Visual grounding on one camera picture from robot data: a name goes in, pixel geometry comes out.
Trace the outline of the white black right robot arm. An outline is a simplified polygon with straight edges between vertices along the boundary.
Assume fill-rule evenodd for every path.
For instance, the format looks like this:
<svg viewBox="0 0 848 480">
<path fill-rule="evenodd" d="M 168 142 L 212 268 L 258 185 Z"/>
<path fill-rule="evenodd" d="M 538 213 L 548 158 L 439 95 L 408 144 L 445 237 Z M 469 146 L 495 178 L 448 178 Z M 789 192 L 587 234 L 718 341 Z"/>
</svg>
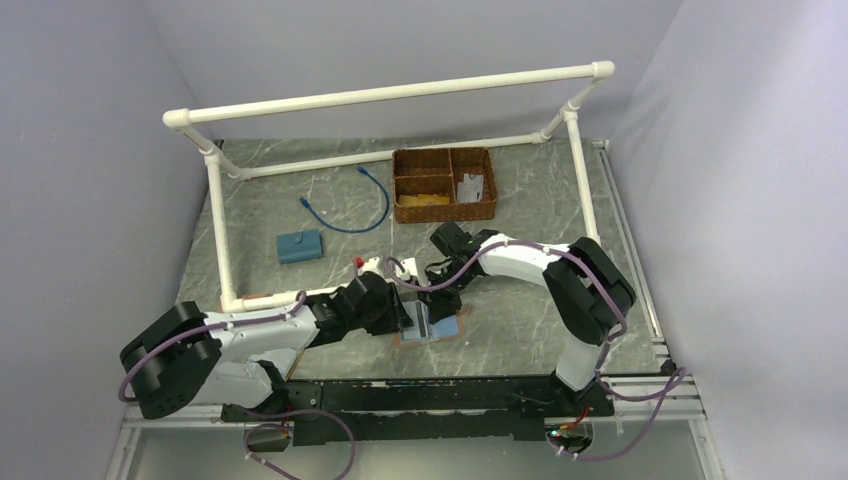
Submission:
<svg viewBox="0 0 848 480">
<path fill-rule="evenodd" d="M 553 377 L 551 401 L 557 411 L 574 415 L 590 399 L 602 345 L 637 303 L 637 294 L 593 239 L 572 244 L 519 241 L 484 229 L 471 234 L 454 222 L 430 235 L 445 256 L 425 267 L 430 284 L 442 289 L 418 294 L 436 323 L 462 307 L 462 290 L 478 277 L 500 276 L 545 287 L 568 331 L 566 347 Z"/>
</svg>

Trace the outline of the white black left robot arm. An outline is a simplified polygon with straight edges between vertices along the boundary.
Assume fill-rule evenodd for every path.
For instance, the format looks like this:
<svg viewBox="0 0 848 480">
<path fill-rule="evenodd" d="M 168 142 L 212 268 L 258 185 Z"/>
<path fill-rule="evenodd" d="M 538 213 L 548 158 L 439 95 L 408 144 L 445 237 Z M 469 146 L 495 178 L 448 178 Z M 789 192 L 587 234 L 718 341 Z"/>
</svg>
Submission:
<svg viewBox="0 0 848 480">
<path fill-rule="evenodd" d="M 264 311 L 204 312 L 181 302 L 121 350 L 118 396 L 150 420 L 201 404 L 272 420 L 286 409 L 285 378 L 300 352 L 352 331 L 379 336 L 410 323 L 395 284 L 374 272 L 330 293 L 300 291 L 292 303 Z"/>
</svg>

